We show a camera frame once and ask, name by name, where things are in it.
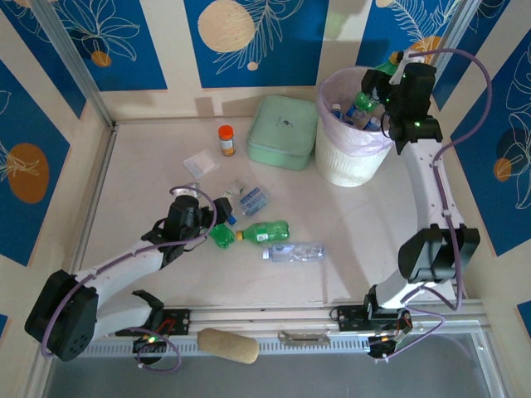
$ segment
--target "beige circle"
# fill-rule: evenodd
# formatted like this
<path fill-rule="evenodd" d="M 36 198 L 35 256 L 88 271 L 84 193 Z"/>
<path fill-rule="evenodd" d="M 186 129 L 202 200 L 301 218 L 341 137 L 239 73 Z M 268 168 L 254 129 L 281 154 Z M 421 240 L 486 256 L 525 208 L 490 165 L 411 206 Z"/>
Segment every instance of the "beige circle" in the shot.
<path fill-rule="evenodd" d="M 258 69 L 258 64 L 256 62 L 249 62 L 247 64 L 247 69 L 250 71 L 254 71 Z"/>
<path fill-rule="evenodd" d="M 251 14 L 233 0 L 216 0 L 197 20 L 199 36 L 216 52 L 233 52 L 247 46 L 255 36 Z"/>
<path fill-rule="evenodd" d="M 376 7 L 385 8 L 393 4 L 395 0 L 376 0 Z"/>
<path fill-rule="evenodd" d="M 29 0 L 13 0 L 16 4 L 20 5 L 20 6 L 23 6 L 25 8 L 29 8 L 30 7 L 30 2 Z M 48 0 L 48 2 L 56 2 L 57 0 Z"/>

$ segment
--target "white trash can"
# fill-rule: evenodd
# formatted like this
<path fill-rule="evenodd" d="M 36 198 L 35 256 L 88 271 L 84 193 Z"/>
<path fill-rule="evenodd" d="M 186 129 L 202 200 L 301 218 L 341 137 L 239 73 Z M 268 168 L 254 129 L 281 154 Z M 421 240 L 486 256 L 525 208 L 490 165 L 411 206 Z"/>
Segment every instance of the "white trash can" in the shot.
<path fill-rule="evenodd" d="M 315 166 L 319 173 L 340 187 L 357 187 L 369 181 L 393 145 L 382 132 L 364 131 L 331 114 L 332 104 L 346 111 L 361 90 L 367 68 L 340 70 L 319 87 L 319 122 L 315 143 Z"/>

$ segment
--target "orange cap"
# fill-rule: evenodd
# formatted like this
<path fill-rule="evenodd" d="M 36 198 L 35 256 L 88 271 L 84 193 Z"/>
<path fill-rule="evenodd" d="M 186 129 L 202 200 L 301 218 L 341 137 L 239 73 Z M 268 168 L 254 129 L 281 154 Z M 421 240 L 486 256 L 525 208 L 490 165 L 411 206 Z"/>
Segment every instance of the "orange cap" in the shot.
<path fill-rule="evenodd" d="M 232 137 L 234 137 L 234 129 L 228 124 L 221 126 L 217 130 L 217 133 L 219 134 L 219 138 L 221 139 L 231 139 Z"/>

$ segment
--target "green lunch box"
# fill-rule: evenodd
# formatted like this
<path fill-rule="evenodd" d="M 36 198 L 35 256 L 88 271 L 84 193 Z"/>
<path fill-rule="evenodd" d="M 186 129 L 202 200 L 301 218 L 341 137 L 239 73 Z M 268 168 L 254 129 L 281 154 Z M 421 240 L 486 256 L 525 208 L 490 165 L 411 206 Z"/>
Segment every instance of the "green lunch box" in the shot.
<path fill-rule="evenodd" d="M 315 103 L 268 95 L 260 103 L 247 137 L 255 162 L 302 170 L 314 149 L 318 115 Z"/>

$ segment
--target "white floor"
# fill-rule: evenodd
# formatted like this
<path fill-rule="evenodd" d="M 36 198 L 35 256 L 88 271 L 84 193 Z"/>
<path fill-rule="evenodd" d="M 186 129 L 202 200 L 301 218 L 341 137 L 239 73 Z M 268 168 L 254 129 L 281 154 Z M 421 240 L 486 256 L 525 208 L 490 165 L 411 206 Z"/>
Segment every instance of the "white floor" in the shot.
<path fill-rule="evenodd" d="M 222 156 L 217 128 L 231 124 L 236 154 Z M 127 250 L 168 214 L 170 187 L 193 181 L 183 160 L 210 148 L 221 167 L 199 180 L 212 198 L 235 179 L 261 184 L 268 206 L 236 229 L 285 219 L 292 241 L 322 241 L 327 259 L 313 264 L 273 264 L 261 247 L 235 242 L 229 250 L 212 240 L 170 266 L 127 288 L 145 289 L 175 306 L 299 306 L 362 301 L 373 284 L 397 268 L 397 251 L 416 232 L 411 184 L 391 150 L 376 176 L 355 188 L 336 187 L 315 170 L 313 159 L 300 172 L 250 161 L 246 132 L 251 119 L 184 119 L 156 124 L 123 124 L 90 234 L 83 268 Z M 453 298 L 451 286 L 440 287 Z M 419 299 L 431 299 L 429 296 Z"/>

